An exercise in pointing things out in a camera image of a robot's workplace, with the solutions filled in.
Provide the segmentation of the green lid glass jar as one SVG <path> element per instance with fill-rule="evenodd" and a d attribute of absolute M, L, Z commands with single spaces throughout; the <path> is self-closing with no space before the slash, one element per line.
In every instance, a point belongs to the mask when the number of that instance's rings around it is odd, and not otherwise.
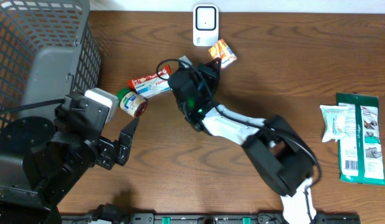
<path fill-rule="evenodd" d="M 147 107 L 147 101 L 129 88 L 120 90 L 116 96 L 120 109 L 134 118 L 140 117 Z"/>

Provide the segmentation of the green white wipes packet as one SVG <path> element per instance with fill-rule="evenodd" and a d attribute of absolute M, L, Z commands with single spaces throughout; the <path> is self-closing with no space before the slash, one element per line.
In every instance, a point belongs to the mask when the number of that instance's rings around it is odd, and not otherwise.
<path fill-rule="evenodd" d="M 385 185 L 379 133 L 377 96 L 337 93 L 338 106 L 346 106 L 347 136 L 338 141 L 340 180 L 356 184 Z"/>

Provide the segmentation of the teal white tissue pack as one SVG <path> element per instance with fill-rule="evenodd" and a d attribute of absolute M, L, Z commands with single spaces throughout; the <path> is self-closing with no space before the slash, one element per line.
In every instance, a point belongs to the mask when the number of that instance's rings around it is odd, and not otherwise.
<path fill-rule="evenodd" d="M 346 130 L 346 116 L 349 107 L 320 105 L 320 109 L 325 123 L 322 142 L 347 138 L 349 134 Z"/>

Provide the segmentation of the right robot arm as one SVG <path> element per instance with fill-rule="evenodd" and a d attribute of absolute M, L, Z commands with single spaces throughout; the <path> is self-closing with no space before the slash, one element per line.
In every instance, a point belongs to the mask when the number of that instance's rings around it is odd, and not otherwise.
<path fill-rule="evenodd" d="M 321 167 L 303 139 L 281 116 L 251 118 L 218 103 L 219 58 L 196 67 L 184 57 L 176 63 L 168 85 L 191 127 L 239 145 L 263 181 L 281 196 L 287 223 L 314 223 L 310 189 L 318 183 L 312 177 L 321 174 Z"/>

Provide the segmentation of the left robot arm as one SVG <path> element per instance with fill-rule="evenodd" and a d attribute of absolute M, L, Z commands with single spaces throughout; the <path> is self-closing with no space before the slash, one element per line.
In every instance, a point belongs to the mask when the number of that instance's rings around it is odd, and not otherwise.
<path fill-rule="evenodd" d="M 80 93 L 13 111 L 47 105 L 57 105 L 53 121 L 20 118 L 0 133 L 0 223 L 62 223 L 57 206 L 89 168 L 129 158 L 137 118 L 111 141 L 102 136 L 109 107 Z"/>

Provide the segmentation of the red snack stick sachet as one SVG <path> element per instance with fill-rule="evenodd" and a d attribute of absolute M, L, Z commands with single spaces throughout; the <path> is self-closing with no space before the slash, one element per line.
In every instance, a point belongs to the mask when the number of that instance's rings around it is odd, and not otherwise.
<path fill-rule="evenodd" d="M 142 77 L 139 77 L 139 78 L 135 78 L 135 79 L 131 79 L 131 80 L 128 80 L 127 84 L 128 84 L 128 87 L 131 88 L 132 90 L 135 89 L 135 87 L 143 82 L 146 82 L 148 80 L 151 80 L 151 79 L 154 79 L 154 78 L 157 78 L 158 75 L 165 75 L 165 74 L 169 74 L 171 72 L 171 69 L 170 69 L 170 66 L 169 65 L 166 65 L 162 70 L 160 70 L 157 74 L 152 74 L 152 75 L 146 75 L 146 76 L 142 76 Z"/>

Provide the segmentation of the orange small carton box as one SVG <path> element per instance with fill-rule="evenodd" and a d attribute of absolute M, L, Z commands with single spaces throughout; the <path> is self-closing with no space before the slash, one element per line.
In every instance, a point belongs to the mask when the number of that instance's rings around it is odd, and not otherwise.
<path fill-rule="evenodd" d="M 221 68 L 224 69 L 237 60 L 236 55 L 227 45 L 224 39 L 218 40 L 210 49 L 209 53 L 213 59 L 221 59 Z"/>

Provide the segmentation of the white Panadol medicine box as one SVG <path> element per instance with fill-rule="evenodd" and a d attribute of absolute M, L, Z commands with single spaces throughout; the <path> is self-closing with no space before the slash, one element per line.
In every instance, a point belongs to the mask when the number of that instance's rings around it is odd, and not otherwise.
<path fill-rule="evenodd" d="M 160 93 L 170 90 L 167 80 L 161 78 L 153 78 L 143 83 L 140 83 L 135 87 L 138 95 L 143 98 L 151 98 Z"/>

